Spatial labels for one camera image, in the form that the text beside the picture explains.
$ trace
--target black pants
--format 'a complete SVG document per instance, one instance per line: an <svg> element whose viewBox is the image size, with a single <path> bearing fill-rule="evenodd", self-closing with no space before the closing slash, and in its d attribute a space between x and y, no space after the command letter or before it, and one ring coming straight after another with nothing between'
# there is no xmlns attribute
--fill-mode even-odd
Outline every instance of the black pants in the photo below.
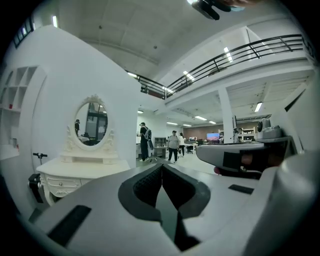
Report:
<svg viewBox="0 0 320 256"><path fill-rule="evenodd" d="M177 161L178 160L178 149L171 148L171 147L169 147L169 161L171 160L172 152L174 154L174 161Z"/></svg>
<svg viewBox="0 0 320 256"><path fill-rule="evenodd" d="M185 156L185 145L181 145L181 146L179 146L179 148L182 151L182 155Z"/></svg>
<svg viewBox="0 0 320 256"><path fill-rule="evenodd" d="M149 154L148 154L148 141L147 140L144 140L144 141L141 140L140 147L141 147L141 157L142 157L142 160L144 161L149 157Z"/></svg>

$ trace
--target oval mirror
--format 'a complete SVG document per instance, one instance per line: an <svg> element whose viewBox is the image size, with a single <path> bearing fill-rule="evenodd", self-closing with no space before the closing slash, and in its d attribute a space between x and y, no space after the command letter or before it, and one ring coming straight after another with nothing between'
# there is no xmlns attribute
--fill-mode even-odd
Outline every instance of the oval mirror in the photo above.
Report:
<svg viewBox="0 0 320 256"><path fill-rule="evenodd" d="M76 114L74 130L78 139L87 146L98 144L105 136L108 116L104 106L97 102L83 105Z"/></svg>

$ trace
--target metal railing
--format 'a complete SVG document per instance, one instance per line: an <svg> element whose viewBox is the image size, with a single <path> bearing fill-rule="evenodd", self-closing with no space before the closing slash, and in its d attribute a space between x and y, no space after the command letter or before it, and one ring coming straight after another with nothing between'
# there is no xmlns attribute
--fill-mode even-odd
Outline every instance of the metal railing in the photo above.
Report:
<svg viewBox="0 0 320 256"><path fill-rule="evenodd" d="M276 36L239 46L209 59L178 78L165 88L166 90L164 90L164 93L166 95L164 99L191 86L203 78L212 76L234 65L254 59L261 59L268 55L301 51L302 49L303 39L301 34Z"/></svg>
<svg viewBox="0 0 320 256"><path fill-rule="evenodd" d="M142 93L149 94L163 100L166 98L166 87L164 85L156 81L153 81L143 75L132 73L130 71L127 72L130 76L132 76L141 84L140 91Z"/></svg>

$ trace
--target television screen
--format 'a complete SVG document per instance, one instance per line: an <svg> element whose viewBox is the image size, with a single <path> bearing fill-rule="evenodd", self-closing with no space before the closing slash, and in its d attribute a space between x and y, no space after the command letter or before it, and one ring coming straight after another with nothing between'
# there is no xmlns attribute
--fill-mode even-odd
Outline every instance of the television screen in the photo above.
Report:
<svg viewBox="0 0 320 256"><path fill-rule="evenodd" d="M220 134L219 133L207 133L206 134L206 139L208 141L217 141L220 138Z"/></svg>

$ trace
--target brown wall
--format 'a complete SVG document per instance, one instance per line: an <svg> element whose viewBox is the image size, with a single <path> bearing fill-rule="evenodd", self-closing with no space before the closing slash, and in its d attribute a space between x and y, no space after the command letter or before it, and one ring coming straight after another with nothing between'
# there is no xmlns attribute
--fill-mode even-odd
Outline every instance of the brown wall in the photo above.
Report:
<svg viewBox="0 0 320 256"><path fill-rule="evenodd" d="M239 123L238 128L250 129L255 127L255 132L257 133L258 122L246 122ZM207 134L218 133L220 130L224 129L223 125L212 125L212 126L203 126L203 127L194 127L194 128L183 128L183 136L187 139L189 137L197 137L198 139L207 139Z"/></svg>

